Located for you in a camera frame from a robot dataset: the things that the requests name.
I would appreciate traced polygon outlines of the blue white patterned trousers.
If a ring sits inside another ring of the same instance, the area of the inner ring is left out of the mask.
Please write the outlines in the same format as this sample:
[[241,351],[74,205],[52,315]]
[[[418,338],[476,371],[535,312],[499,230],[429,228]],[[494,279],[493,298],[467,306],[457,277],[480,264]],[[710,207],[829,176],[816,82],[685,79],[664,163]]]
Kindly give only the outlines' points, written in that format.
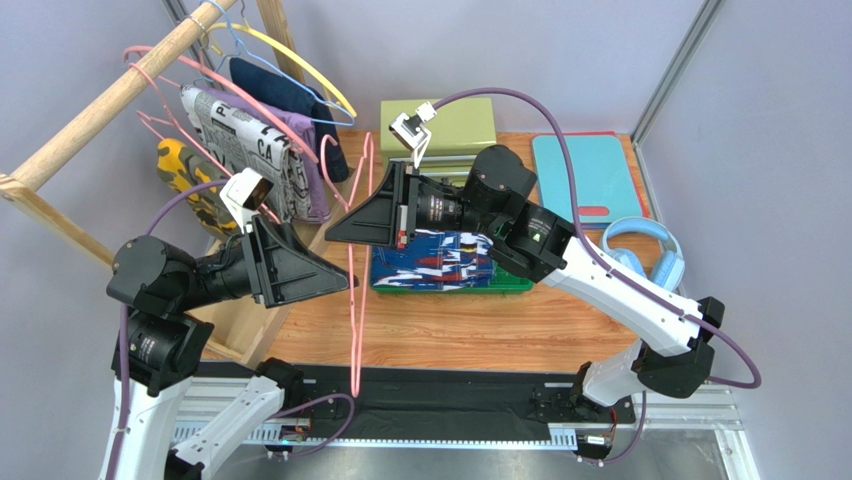
[[375,289],[438,292],[487,287],[497,273],[491,246],[481,234],[418,230],[402,249],[373,249],[370,284]]

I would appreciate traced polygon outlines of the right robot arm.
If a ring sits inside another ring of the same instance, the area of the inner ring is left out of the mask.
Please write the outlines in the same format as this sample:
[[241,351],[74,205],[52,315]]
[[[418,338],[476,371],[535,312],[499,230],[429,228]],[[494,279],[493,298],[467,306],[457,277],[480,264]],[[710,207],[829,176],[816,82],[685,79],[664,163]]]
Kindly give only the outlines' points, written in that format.
[[636,341],[579,368],[573,400],[609,407],[649,390],[690,397],[714,360],[712,331],[723,305],[690,300],[630,270],[589,243],[570,221],[529,200],[536,174],[503,145],[480,151],[465,184],[454,187],[392,162],[375,193],[326,232],[331,242],[402,249],[417,230],[483,234],[503,270],[577,297],[626,326]]

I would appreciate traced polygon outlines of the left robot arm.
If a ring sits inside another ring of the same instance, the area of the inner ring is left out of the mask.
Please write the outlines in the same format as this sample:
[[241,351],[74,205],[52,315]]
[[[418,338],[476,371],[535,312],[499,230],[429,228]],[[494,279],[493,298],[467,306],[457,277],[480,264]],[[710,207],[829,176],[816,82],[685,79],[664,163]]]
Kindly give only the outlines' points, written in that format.
[[121,305],[121,319],[113,431],[101,477],[209,479],[264,421],[302,409],[302,371],[265,360],[205,427],[174,442],[179,409],[214,330],[196,309],[244,297],[272,309],[352,285],[345,270],[310,251],[289,225],[259,215],[200,258],[152,235],[129,240],[106,288]]

